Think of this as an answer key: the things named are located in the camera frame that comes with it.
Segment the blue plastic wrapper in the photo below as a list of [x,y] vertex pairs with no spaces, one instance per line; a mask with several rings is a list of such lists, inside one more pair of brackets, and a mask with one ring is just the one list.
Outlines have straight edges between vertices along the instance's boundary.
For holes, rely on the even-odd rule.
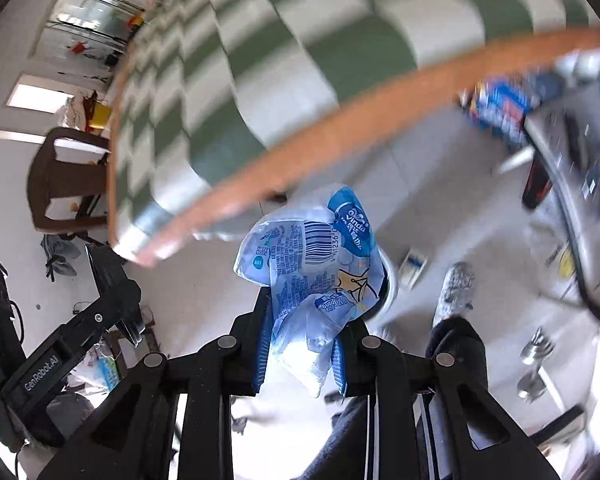
[[234,271],[270,291],[272,355],[312,394],[332,367],[337,336],[376,306],[385,279],[370,220],[342,184],[259,220],[239,246]]

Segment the white round trash bin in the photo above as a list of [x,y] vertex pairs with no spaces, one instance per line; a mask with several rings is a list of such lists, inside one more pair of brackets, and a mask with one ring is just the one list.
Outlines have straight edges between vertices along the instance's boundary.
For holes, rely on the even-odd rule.
[[366,323],[377,322],[383,318],[390,311],[399,290],[399,278],[396,266],[381,247],[378,247],[378,250],[382,268],[384,269],[384,280],[382,281],[376,304],[363,315],[363,320]]

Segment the chrome dumbbell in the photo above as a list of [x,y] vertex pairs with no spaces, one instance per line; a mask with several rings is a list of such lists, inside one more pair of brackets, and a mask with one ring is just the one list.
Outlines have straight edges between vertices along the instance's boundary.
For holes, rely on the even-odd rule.
[[542,326],[538,327],[520,352],[522,364],[529,369],[517,384],[517,393],[521,400],[532,403],[547,392],[543,365],[554,350],[555,345],[550,336]]

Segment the dark wooden chair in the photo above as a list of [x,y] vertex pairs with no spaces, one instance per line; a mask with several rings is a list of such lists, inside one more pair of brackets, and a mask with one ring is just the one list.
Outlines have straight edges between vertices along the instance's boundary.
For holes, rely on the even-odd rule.
[[107,167],[78,164],[57,158],[55,142],[73,140],[110,151],[110,142],[81,130],[56,127],[50,130],[31,162],[27,199],[32,222],[38,232],[48,235],[88,232],[107,225],[107,216],[52,219],[47,208],[54,198],[87,197],[107,193]]

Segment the right grey slipper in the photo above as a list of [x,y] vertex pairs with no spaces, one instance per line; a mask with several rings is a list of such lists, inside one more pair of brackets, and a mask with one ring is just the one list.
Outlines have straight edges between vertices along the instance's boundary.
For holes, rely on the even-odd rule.
[[476,274],[465,261],[454,263],[446,272],[434,311],[432,326],[449,318],[464,318],[472,310],[476,292]]

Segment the yellow bucket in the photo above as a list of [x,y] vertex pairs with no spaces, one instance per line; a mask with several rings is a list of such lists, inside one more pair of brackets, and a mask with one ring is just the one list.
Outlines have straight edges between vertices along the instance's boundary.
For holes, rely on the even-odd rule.
[[88,126],[94,130],[104,130],[109,122],[112,113],[112,108],[101,102],[95,102],[90,118],[88,118]]

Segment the small blue white carton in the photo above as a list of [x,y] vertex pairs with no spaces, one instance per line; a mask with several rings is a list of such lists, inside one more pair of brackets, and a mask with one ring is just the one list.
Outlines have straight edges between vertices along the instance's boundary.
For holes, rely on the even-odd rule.
[[410,248],[399,268],[400,285],[412,289],[426,268],[428,258],[418,250]]

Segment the green white checkered tablecloth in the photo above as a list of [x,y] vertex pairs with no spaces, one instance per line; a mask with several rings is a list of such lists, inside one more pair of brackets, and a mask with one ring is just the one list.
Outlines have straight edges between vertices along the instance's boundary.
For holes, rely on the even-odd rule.
[[152,266],[482,78],[598,48],[588,0],[168,0],[117,78],[110,244]]

